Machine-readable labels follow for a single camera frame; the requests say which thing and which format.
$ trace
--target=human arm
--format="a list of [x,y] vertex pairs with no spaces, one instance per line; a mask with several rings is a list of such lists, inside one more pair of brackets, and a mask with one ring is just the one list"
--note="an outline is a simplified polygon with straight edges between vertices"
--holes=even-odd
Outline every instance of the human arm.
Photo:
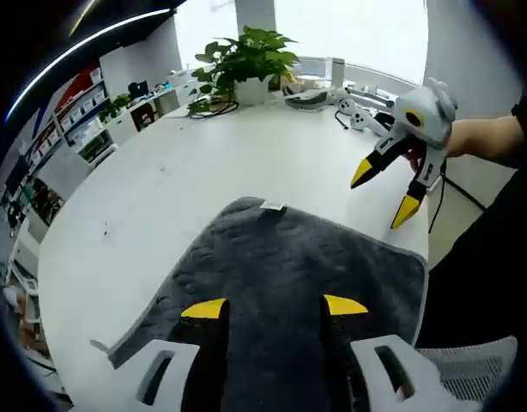
[[[517,167],[526,155],[524,128],[516,116],[494,119],[465,119],[452,124],[446,149],[449,157],[474,155],[508,167]],[[410,165],[418,169],[422,153],[407,155]]]

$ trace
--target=white controller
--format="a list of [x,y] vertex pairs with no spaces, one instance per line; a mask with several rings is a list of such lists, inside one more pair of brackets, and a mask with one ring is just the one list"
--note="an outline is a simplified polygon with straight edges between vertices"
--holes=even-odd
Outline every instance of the white controller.
[[380,137],[386,137],[389,133],[369,112],[358,107],[355,108],[351,115],[350,123],[352,129],[363,130],[367,127]]
[[359,108],[355,104],[353,99],[341,99],[338,102],[338,110],[341,114],[347,114],[348,116],[353,116],[359,111]]

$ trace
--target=white table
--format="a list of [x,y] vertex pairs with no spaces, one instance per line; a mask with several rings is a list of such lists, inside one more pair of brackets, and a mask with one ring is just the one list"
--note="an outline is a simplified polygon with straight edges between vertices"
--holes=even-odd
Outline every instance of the white table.
[[398,159],[351,191],[355,168],[377,137],[343,130],[332,108],[308,113],[260,106],[205,120],[176,114],[95,169],[41,246],[45,334],[78,405],[101,409],[109,397],[112,367],[90,339],[115,345],[189,244],[238,197],[285,202],[427,259],[426,201],[390,230],[413,177],[409,163]]

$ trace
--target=white flower pot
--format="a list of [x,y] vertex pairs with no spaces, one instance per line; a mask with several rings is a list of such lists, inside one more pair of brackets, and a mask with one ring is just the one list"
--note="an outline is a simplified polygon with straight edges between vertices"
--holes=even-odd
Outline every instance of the white flower pot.
[[255,106],[265,103],[268,86],[273,75],[267,75],[263,82],[257,77],[246,79],[246,82],[235,81],[235,97],[241,106]]

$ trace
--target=cable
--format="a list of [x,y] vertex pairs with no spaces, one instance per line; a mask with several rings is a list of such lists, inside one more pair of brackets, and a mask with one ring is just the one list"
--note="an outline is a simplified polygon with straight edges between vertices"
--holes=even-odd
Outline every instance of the cable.
[[432,232],[433,225],[435,224],[435,219],[437,219],[437,215],[439,214],[439,210],[441,209],[441,205],[443,204],[443,196],[445,195],[445,181],[446,181],[446,161],[441,165],[441,178],[443,179],[443,182],[441,184],[441,197],[439,198],[439,204],[437,205],[437,209],[435,210],[435,215],[433,215],[432,224],[429,225],[429,229],[427,230],[428,233]]
[[343,126],[343,129],[344,129],[344,130],[348,130],[348,129],[349,129],[349,127],[348,127],[348,126],[346,126],[346,124],[345,124],[345,123],[343,123],[343,121],[342,121],[342,120],[340,120],[340,118],[338,117],[338,113],[340,113],[340,111],[339,111],[339,110],[338,110],[338,111],[336,111],[336,113],[335,113],[335,115],[334,115],[334,118],[335,118],[335,119],[336,119],[336,120],[337,120],[337,121],[338,121],[338,122],[339,122],[339,123],[340,123],[340,124],[341,124],[341,125]]
[[232,112],[233,110],[236,110],[237,107],[239,107],[239,103],[236,101],[231,101],[231,96],[228,97],[228,100],[222,100],[222,99],[215,99],[212,101],[213,104],[225,102],[225,106],[222,107],[217,112],[212,112],[210,114],[202,114],[202,113],[193,113],[189,115],[189,118],[193,118],[195,120],[200,118],[213,118],[214,116],[220,116],[221,114],[226,114],[229,112]]
[[454,183],[452,180],[450,180],[449,178],[447,178],[445,176],[445,181],[446,183],[448,183],[450,186],[452,186],[454,189],[456,189],[457,191],[460,192],[460,194],[464,197],[466,197],[470,202],[472,202],[475,206],[477,206],[482,212],[484,212],[485,210],[487,210],[487,208],[485,207],[484,204],[482,204],[481,202],[479,202],[477,199],[475,199],[473,196],[471,196],[465,189],[463,189],[462,187],[460,187],[459,185],[457,185],[456,183]]

